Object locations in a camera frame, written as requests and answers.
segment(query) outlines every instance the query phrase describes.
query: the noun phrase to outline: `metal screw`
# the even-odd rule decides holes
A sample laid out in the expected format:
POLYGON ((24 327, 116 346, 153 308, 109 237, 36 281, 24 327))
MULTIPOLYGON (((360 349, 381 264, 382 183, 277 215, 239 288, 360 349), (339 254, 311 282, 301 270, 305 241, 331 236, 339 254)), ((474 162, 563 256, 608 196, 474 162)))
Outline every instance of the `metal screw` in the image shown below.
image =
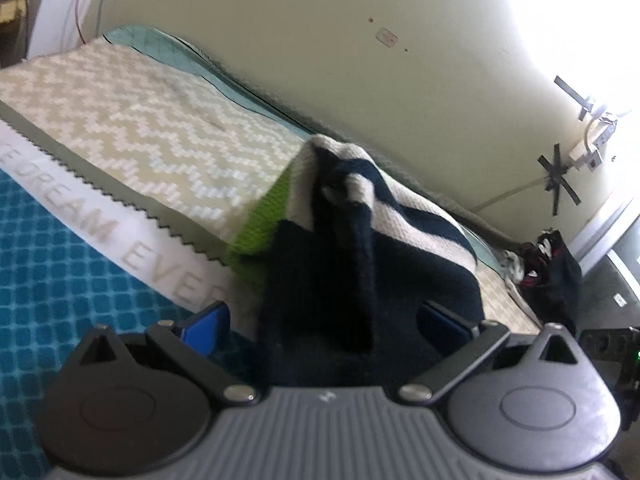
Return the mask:
POLYGON ((398 394, 407 402, 424 402, 433 397, 433 392, 424 384, 405 384, 398 390, 398 394))
POLYGON ((258 395, 248 384, 232 384, 227 386, 222 394, 231 402, 251 402, 258 395))

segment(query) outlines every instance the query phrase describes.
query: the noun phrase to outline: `green knit section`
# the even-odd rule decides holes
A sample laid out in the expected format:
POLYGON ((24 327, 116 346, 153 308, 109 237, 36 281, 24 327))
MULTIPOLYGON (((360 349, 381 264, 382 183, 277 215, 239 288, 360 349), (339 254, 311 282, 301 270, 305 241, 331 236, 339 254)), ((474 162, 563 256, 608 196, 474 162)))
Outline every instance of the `green knit section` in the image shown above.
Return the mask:
POLYGON ((265 256, 278 222, 287 211, 290 175, 290 166, 287 166, 227 248, 227 263, 256 293, 261 293, 264 288, 265 256))

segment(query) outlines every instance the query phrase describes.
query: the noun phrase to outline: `blue checkered fabric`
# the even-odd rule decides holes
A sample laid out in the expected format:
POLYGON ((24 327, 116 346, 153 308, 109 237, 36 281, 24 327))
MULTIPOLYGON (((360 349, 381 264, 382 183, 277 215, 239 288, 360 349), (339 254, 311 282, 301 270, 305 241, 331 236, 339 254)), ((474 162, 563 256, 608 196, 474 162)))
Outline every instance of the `blue checkered fabric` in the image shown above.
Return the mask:
MULTIPOLYGON (((95 323, 143 332, 191 313, 91 248, 0 171, 0 478, 41 478, 33 427, 44 388, 95 323)), ((245 376, 238 336, 216 359, 245 376)))

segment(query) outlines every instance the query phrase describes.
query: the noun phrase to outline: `yellow object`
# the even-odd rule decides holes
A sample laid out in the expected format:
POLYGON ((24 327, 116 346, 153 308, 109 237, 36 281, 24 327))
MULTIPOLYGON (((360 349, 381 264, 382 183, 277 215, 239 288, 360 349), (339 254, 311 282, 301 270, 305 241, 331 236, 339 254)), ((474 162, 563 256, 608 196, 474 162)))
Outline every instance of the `yellow object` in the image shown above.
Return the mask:
POLYGON ((0 25, 19 20, 27 11, 26 0, 7 0, 0 2, 0 25))

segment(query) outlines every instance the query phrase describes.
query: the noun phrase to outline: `zigzag pattern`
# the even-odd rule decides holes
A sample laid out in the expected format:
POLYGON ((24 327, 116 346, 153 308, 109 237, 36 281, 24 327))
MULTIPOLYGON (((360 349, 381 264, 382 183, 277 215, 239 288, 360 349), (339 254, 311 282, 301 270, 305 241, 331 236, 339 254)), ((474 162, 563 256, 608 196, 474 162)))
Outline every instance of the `zigzag pattern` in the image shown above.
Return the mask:
POLYGON ((2 70, 0 100, 225 242, 303 142, 204 79, 104 39, 2 70))

